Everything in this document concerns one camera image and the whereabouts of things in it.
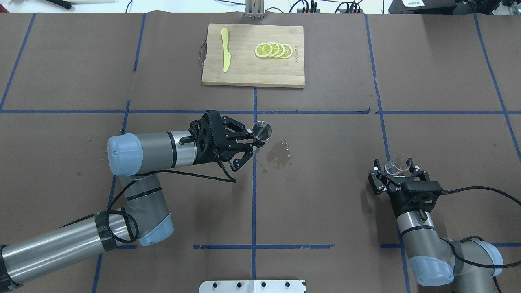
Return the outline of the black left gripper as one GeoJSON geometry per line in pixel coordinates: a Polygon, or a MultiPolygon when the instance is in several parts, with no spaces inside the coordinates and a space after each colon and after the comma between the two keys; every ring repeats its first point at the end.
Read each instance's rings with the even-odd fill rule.
{"type": "Polygon", "coordinates": [[[263,141],[252,140],[253,133],[244,124],[214,110],[207,110],[201,119],[191,122],[191,135],[196,148],[194,165],[217,162],[220,140],[228,143],[224,162],[229,163],[232,171],[242,168],[265,145],[263,141]]]}

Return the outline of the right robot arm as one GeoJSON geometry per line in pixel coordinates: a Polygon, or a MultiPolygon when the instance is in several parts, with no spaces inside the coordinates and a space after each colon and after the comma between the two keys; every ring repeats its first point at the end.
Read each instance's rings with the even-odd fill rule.
{"type": "Polygon", "coordinates": [[[374,160],[368,181],[375,195],[390,199],[409,265],[418,285],[450,285],[453,293],[493,293],[502,272],[499,250],[480,237],[439,236],[431,211],[443,188],[428,172],[406,162],[409,175],[393,175],[374,160]]]}

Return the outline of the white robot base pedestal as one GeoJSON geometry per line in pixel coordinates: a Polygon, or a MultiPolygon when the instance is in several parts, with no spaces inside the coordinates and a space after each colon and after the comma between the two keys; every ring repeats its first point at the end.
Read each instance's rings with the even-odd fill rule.
{"type": "Polygon", "coordinates": [[[199,293],[305,293],[304,280],[209,280],[199,293]]]}

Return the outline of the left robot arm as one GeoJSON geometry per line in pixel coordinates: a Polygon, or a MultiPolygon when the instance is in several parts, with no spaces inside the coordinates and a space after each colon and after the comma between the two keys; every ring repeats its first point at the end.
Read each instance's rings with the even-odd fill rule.
{"type": "MultiPolygon", "coordinates": [[[[109,171],[106,141],[122,130],[123,113],[1,114],[1,244],[8,252],[30,238],[106,209],[120,188],[109,171]]],[[[224,252],[204,266],[177,243],[129,245],[95,254],[17,293],[191,293],[202,281],[246,281],[245,262],[224,252]]]]}

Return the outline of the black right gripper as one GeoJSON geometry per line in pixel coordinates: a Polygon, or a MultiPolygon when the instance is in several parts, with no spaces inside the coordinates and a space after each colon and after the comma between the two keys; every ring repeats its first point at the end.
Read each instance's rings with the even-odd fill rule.
{"type": "Polygon", "coordinates": [[[379,160],[374,160],[373,170],[368,175],[368,181],[374,195],[387,193],[391,202],[394,214],[404,214],[410,211],[423,210],[431,212],[437,202],[439,195],[423,193],[418,195],[408,195],[401,190],[404,182],[430,181],[427,171],[420,169],[414,164],[411,158],[407,159],[410,176],[407,181],[394,182],[393,176],[381,168],[379,160]]]}

